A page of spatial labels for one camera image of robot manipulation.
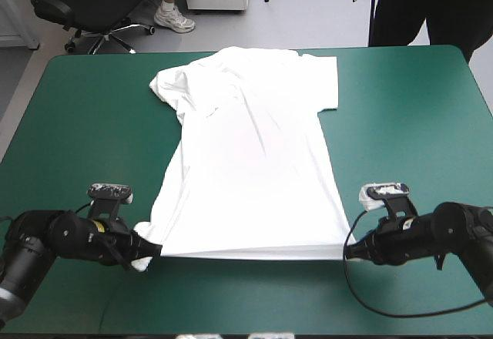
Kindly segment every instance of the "chair base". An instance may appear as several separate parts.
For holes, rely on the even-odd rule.
[[[76,39],[82,39],[82,38],[96,38],[96,41],[92,44],[91,48],[88,50],[87,54],[94,55],[98,52],[98,50],[101,48],[102,44],[106,41],[113,40],[120,46],[122,46],[127,52],[130,54],[135,54],[136,51],[134,48],[124,42],[120,37],[117,37],[115,33],[126,30],[126,29],[132,29],[135,27],[143,28],[146,30],[147,35],[154,35],[154,32],[156,29],[154,28],[153,25],[144,25],[142,23],[130,23],[130,20],[128,19],[127,22],[123,22],[123,25],[121,27],[117,27],[115,29],[111,29],[107,32],[88,32],[88,31],[82,31],[78,30],[74,36],[72,36],[69,41],[65,44],[65,50],[67,52],[73,52],[75,50],[75,43],[74,41]]]

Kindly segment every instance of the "black pants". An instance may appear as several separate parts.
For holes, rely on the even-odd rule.
[[[493,0],[378,0],[371,45],[407,45],[424,20],[430,44],[455,45],[469,62],[493,35]]]

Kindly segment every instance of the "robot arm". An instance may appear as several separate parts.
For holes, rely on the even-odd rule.
[[[160,255],[162,246],[118,217],[119,205],[132,201],[128,186],[98,183],[88,194],[88,218],[71,210],[31,210],[12,222],[0,257],[0,326],[24,311],[56,257],[129,268],[132,260]]]
[[[394,191],[382,191],[385,186],[392,186]],[[388,216],[381,218],[378,226],[361,240],[345,248],[347,259],[397,266],[408,260],[434,257],[441,270],[445,255],[453,253],[491,304],[493,215],[487,207],[442,203],[433,213],[418,216],[404,184],[372,184],[364,186],[363,191],[370,202],[381,202]]]

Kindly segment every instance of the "white sneaker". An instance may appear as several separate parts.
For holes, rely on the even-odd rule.
[[[195,28],[195,22],[185,18],[176,5],[173,10],[164,10],[162,6],[158,7],[154,15],[154,22],[178,33],[190,32]]]

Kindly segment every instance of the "green table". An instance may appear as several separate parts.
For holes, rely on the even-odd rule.
[[[493,120],[457,49],[304,52],[338,57],[339,108],[320,113],[320,121],[350,221],[369,182],[405,182],[421,213],[447,200],[493,203]],[[88,200],[90,183],[104,181],[131,185],[134,202],[120,214],[130,225],[147,220],[180,138],[174,111],[149,81],[206,55],[54,58],[0,165],[2,216],[75,209]],[[357,236],[382,214],[367,216]],[[481,297],[454,256],[441,272],[431,258],[350,268],[365,299],[387,310],[435,310]],[[166,258],[139,274],[58,260],[4,332],[491,334],[492,319],[488,306],[430,319],[379,317],[352,298],[340,262]]]

